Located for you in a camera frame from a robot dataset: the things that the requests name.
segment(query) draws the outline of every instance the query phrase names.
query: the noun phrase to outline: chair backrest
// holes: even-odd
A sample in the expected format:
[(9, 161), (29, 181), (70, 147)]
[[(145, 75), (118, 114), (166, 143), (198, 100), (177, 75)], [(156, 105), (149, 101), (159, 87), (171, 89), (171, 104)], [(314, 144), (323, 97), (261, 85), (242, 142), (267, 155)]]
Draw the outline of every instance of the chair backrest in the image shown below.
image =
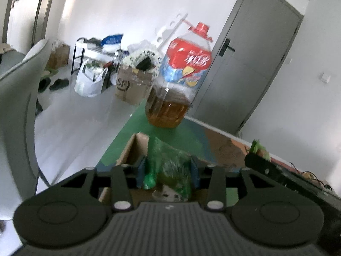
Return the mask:
[(12, 219), (16, 207), (35, 194), (35, 106), (50, 53), (51, 44), (43, 39), (0, 75), (0, 220)]

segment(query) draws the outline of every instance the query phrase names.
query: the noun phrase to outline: red label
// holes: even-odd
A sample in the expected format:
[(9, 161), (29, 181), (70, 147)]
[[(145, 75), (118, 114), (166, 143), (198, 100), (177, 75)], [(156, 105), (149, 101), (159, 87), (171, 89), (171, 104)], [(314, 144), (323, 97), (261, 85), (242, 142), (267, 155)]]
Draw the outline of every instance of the red label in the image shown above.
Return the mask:
[(172, 68), (185, 68), (191, 66), (195, 72), (208, 69), (211, 62), (211, 52), (203, 50), (194, 44), (182, 39), (173, 40), (167, 50), (169, 65)]

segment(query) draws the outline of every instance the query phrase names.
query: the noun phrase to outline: light switch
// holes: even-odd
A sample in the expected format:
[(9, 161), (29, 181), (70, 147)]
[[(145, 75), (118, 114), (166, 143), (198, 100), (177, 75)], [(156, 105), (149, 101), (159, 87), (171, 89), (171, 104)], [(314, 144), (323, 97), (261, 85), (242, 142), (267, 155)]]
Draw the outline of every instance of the light switch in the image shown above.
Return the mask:
[(330, 75), (327, 73), (323, 73), (322, 77), (321, 77), (321, 81), (324, 83), (329, 83), (330, 81)]

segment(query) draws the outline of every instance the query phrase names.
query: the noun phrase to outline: plastic bottle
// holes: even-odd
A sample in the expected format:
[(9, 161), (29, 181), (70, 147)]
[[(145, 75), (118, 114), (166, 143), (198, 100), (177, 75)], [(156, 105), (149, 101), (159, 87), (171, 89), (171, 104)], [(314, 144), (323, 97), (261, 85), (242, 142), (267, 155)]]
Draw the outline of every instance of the plastic bottle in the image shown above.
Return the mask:
[(146, 103), (150, 124), (174, 128), (184, 118), (212, 62), (208, 29), (199, 23), (170, 43)]

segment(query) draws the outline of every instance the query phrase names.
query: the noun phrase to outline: white door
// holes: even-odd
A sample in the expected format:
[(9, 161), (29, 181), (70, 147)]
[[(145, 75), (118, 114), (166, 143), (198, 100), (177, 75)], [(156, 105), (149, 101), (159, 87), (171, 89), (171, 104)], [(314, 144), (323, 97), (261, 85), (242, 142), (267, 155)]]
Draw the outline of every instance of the white door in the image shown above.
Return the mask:
[(300, 20), (282, 0), (244, 0), (188, 115), (235, 134), (275, 76)]
[(24, 54), (31, 48), (38, 3), (39, 0), (13, 0), (12, 3), (7, 43)]

